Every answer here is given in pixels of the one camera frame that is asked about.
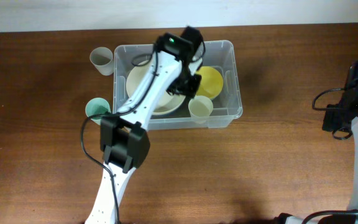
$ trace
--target wood grain surface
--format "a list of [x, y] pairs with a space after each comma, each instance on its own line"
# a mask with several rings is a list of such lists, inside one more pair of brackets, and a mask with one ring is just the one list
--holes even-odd
[[[224, 129], [150, 131], [121, 204], [128, 223], [252, 223], [345, 209], [354, 142], [321, 130], [312, 99], [342, 87], [358, 24], [201, 28], [234, 44], [244, 113]], [[85, 104], [112, 102], [99, 46], [149, 44], [182, 29], [0, 33], [0, 223], [83, 223], [102, 170], [80, 149]], [[339, 93], [319, 105], [338, 102]], [[99, 128], [85, 144], [101, 158]]]

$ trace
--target plastic storage container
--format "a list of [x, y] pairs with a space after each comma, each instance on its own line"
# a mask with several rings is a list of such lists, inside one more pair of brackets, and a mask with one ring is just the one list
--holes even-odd
[[[234, 119], [242, 115], [242, 103], [237, 77], [236, 60], [233, 44], [228, 40], [205, 42], [206, 53], [203, 66], [211, 66], [223, 76], [223, 90], [213, 100], [214, 109], [207, 122], [198, 124], [191, 120], [186, 99], [176, 111], [168, 115], [152, 116], [149, 129], [175, 128], [225, 128]], [[126, 80], [129, 72], [134, 68], [131, 60], [139, 55], [152, 52], [152, 44], [120, 45], [114, 51], [114, 95], [112, 111], [122, 106], [128, 99]]]

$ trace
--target white cup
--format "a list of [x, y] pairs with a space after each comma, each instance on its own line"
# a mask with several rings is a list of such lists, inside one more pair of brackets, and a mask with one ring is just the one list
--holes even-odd
[[[107, 100], [103, 98], [93, 98], [85, 106], [85, 114], [87, 117], [95, 114], [104, 114], [105, 112], [110, 112], [110, 105]], [[100, 125], [101, 118], [92, 119], [96, 124]]]
[[189, 102], [191, 119], [198, 124], [205, 123], [213, 109], [212, 101], [206, 96], [195, 96]]
[[111, 50], [107, 47], [94, 49], [89, 59], [102, 75], [111, 75], [114, 72], [114, 58]]

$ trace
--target white wall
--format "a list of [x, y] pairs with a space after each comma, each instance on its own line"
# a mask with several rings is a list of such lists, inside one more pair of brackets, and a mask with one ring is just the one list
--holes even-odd
[[358, 22], [358, 0], [0, 0], [0, 32]]

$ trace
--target black cable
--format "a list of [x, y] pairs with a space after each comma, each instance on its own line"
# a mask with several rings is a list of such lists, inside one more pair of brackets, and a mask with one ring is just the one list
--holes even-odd
[[[345, 89], [344, 88], [333, 88], [333, 89], [330, 89], [330, 90], [326, 90], [326, 91], [323, 91], [322, 93], [318, 94], [314, 99], [313, 99], [313, 102], [311, 104], [311, 107], [313, 110], [316, 110], [316, 111], [337, 111], [338, 113], [350, 113], [350, 114], [353, 114], [354, 116], [358, 117], [358, 114], [354, 114], [353, 112], [349, 111], [348, 109], [345, 109], [345, 108], [317, 108], [316, 107], [316, 101], [318, 100], [318, 98], [320, 98], [321, 96], [325, 95], [326, 93], [330, 93], [330, 92], [333, 92], [333, 91], [344, 91]], [[344, 140], [344, 139], [348, 139], [352, 136], [352, 131], [351, 130], [348, 130], [349, 131], [349, 134], [347, 136], [344, 136], [344, 137], [337, 137], [335, 136], [335, 133], [337, 131], [342, 131], [342, 130], [345, 130], [346, 128], [345, 127], [341, 127], [339, 128], [338, 130], [335, 130], [333, 131], [333, 137], [334, 139], [338, 139], [338, 140]]]
[[321, 212], [314, 212], [310, 215], [308, 215], [302, 222], [302, 224], [307, 224], [310, 220], [313, 218], [316, 218], [318, 216], [322, 215], [358, 215], [358, 210], [351, 210], [351, 211], [337, 211], [337, 210], [327, 210], [327, 211], [321, 211]]
[[330, 90], [323, 91], [322, 93], [318, 94], [314, 98], [313, 102], [311, 103], [311, 108], [313, 110], [316, 110], [316, 111], [348, 111], [347, 109], [344, 109], [344, 108], [317, 108], [315, 106], [316, 101], [318, 100], [318, 98], [320, 98], [320, 96], [323, 96], [326, 93], [330, 93], [330, 92], [333, 92], [333, 91], [343, 91], [343, 90], [345, 90], [345, 89], [344, 88], [333, 88], [333, 89], [330, 89]]
[[115, 114], [94, 114], [94, 115], [91, 115], [89, 117], [87, 117], [83, 124], [82, 124], [82, 127], [81, 127], [81, 131], [80, 131], [80, 139], [81, 139], [81, 148], [82, 148], [82, 151], [84, 152], [84, 154], [87, 156], [88, 159], [90, 159], [91, 161], [95, 162], [97, 165], [99, 165], [100, 167], [102, 167], [103, 169], [105, 169], [109, 175], [110, 175], [110, 180], [111, 180], [111, 186], [112, 186], [112, 195], [114, 197], [114, 203], [115, 203], [115, 207], [116, 207], [116, 224], [121, 224], [120, 220], [119, 220], [119, 208], [118, 208], [118, 201], [117, 201], [117, 194], [116, 194], [116, 186], [114, 184], [114, 174], [110, 171], [110, 169], [108, 167], [106, 167], [104, 164], [102, 164], [101, 162], [97, 161], [95, 158], [93, 158], [91, 155], [89, 155], [85, 149], [85, 146], [84, 146], [84, 130], [85, 130], [85, 127], [86, 127], [86, 124], [88, 121], [90, 121], [91, 119], [93, 118], [102, 118], [102, 117], [118, 117], [118, 116], [122, 116], [122, 115], [126, 115], [126, 114], [129, 114], [131, 112], [133, 112], [134, 110], [136, 110], [137, 107], [139, 107], [139, 105], [143, 102], [143, 100], [145, 99], [145, 97], [147, 96], [153, 82], [154, 82], [154, 79], [155, 77], [157, 76], [157, 70], [158, 70], [158, 52], [155, 51], [155, 48], [153, 49], [153, 52], [151, 53], [151, 55], [155, 52], [155, 68], [154, 68], [154, 72], [153, 72], [153, 76], [152, 76], [152, 80], [150, 82], [150, 84], [148, 85], [147, 89], [146, 89], [146, 92], [143, 94], [142, 98], [138, 101], [138, 103], [131, 109], [129, 109], [128, 111], [126, 112], [122, 112], [122, 113], [115, 113]]

